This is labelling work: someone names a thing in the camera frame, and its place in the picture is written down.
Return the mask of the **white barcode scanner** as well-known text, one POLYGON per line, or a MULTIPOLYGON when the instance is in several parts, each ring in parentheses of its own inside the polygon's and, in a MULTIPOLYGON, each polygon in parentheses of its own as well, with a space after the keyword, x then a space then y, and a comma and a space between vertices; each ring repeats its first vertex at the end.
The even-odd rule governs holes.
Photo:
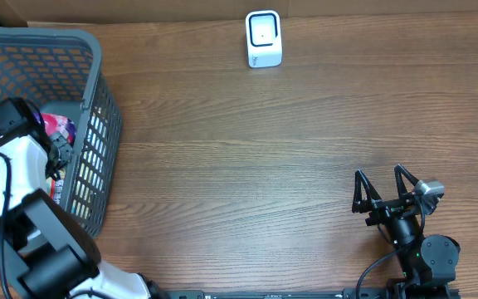
POLYGON ((245 24, 249 67, 279 66, 283 57, 279 14, 274 10, 250 12, 245 24))

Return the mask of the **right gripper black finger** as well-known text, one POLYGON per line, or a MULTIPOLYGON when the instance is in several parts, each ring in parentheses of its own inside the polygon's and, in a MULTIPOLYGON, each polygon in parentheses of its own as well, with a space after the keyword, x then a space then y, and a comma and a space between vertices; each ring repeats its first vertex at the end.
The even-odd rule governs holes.
POLYGON ((396 185, 397 185, 397 192, 398 192, 398 197, 402 198, 404 194, 407 194, 407 188, 404 183, 404 179, 406 179, 409 183, 411 183, 413 186, 415 186, 419 179, 412 175, 404 166, 401 164, 397 164, 394 167, 394 174, 395 174, 395 179, 396 179, 396 185))
POLYGON ((361 169, 355 172, 353 208, 376 208, 382 201, 377 190, 373 187, 361 169))

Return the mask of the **cream snack bag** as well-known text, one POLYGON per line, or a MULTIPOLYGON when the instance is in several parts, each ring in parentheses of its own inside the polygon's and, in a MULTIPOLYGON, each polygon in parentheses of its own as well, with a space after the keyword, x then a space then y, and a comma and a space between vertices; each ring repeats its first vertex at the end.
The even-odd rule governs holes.
POLYGON ((55 203, 60 204, 63 186, 64 186, 64 177, 61 176, 61 178, 58 180, 54 180, 53 178, 48 178, 46 180, 46 186, 47 186, 47 193, 49 194, 51 199, 55 203))

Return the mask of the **grey plastic shopping basket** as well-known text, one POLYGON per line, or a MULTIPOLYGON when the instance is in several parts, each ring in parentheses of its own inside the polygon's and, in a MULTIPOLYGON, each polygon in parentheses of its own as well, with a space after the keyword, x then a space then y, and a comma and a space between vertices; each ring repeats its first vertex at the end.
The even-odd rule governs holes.
POLYGON ((88 32, 0 27, 0 101, 21 97, 74 123, 57 202, 93 238, 103 228, 123 124, 101 62, 88 32))

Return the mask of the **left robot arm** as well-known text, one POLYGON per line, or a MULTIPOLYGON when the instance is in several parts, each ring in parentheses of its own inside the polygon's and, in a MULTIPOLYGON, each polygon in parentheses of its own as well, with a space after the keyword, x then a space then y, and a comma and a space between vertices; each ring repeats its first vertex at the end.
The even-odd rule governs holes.
POLYGON ((137 273, 104 261, 90 235, 46 193, 58 150, 39 111, 0 102, 0 282, 23 298, 161 298, 137 273))

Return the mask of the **red purple snack pack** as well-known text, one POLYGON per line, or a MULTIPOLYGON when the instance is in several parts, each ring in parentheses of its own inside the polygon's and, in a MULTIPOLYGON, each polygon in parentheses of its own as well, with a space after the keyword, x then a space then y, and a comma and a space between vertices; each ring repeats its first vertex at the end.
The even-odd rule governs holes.
POLYGON ((68 117, 52 113, 34 113, 34 116, 43 124, 44 130, 51 140, 63 137, 69 145, 74 145, 76 126, 68 117))

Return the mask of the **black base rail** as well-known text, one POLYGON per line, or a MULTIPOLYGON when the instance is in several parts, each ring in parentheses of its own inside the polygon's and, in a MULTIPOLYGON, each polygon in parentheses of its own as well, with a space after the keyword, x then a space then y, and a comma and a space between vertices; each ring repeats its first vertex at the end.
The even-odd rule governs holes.
MULTIPOLYGON (((354 288, 345 288, 329 292, 203 292, 193 290, 165 291, 171 299, 355 299, 354 288)), ((370 287, 359 290, 361 299, 387 299, 396 297, 386 288, 370 287)), ((460 299, 461 294, 456 289, 450 289, 449 294, 439 291, 437 294, 414 294, 403 298, 453 298, 460 299)))

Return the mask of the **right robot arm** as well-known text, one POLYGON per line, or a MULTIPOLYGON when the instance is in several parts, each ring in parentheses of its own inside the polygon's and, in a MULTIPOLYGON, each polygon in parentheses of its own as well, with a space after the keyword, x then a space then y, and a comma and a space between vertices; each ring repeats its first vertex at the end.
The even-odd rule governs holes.
POLYGON ((433 214, 445 188, 436 179, 422 180, 405 167, 394 167, 398 197, 384 201, 362 170, 354 175, 353 213, 366 213, 365 223, 376 227, 393 251, 368 266, 349 298, 458 298, 449 288, 456 279, 460 244, 445 235, 424 235, 426 218, 433 214), (366 276, 379 264, 396 258, 403 277, 383 288, 363 288, 366 276))

